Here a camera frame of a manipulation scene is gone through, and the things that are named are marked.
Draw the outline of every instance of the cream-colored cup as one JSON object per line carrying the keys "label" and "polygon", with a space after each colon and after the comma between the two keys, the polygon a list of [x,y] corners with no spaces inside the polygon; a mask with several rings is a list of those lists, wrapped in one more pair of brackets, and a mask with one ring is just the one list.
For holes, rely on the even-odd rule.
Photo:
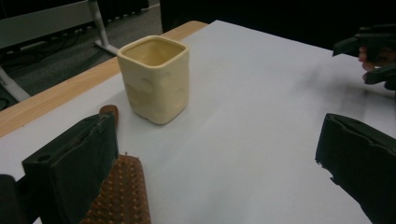
{"label": "cream-colored cup", "polygon": [[156,124],[174,119],[188,104],[190,50],[149,35],[118,50],[117,58],[132,110]]}

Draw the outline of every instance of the white table surface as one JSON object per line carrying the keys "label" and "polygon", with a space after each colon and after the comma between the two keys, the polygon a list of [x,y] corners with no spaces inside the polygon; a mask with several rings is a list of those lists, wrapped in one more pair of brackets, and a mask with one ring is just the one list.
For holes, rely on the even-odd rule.
{"label": "white table surface", "polygon": [[120,153],[143,164],[152,223],[371,223],[315,162],[326,113],[396,136],[394,92],[365,85],[354,57],[214,21],[185,38],[191,99],[170,123],[141,119],[118,74],[0,138],[0,173],[113,104]]}

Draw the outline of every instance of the dark background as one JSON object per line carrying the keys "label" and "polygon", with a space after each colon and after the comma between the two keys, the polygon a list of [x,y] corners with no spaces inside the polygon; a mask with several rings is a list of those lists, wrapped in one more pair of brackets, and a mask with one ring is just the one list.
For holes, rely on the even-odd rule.
{"label": "dark background", "polygon": [[[82,0],[0,0],[0,20],[81,1]],[[107,20],[114,20],[116,17],[122,17],[125,14],[140,12],[142,8],[149,6],[149,0],[97,0],[97,2],[105,23]]]}
{"label": "dark background", "polygon": [[227,21],[332,49],[362,26],[396,23],[396,1],[160,0],[163,31],[186,21]]}

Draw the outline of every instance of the wooden table edge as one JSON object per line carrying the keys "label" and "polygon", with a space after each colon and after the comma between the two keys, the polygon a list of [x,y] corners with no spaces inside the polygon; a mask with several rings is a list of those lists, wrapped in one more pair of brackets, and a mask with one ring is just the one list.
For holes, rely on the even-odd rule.
{"label": "wooden table edge", "polygon": [[[207,26],[200,21],[189,21],[162,34],[181,40]],[[42,91],[0,112],[0,137],[37,119],[52,109],[74,99],[83,92],[120,73],[117,57],[101,63],[75,77]]]}

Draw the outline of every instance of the cup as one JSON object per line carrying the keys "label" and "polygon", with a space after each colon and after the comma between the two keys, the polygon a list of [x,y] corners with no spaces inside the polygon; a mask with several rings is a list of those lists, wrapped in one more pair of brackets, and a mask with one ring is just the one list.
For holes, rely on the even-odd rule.
{"label": "cup", "polygon": [[190,50],[175,40],[149,35],[117,52],[132,110],[156,124],[174,119],[188,104]]}

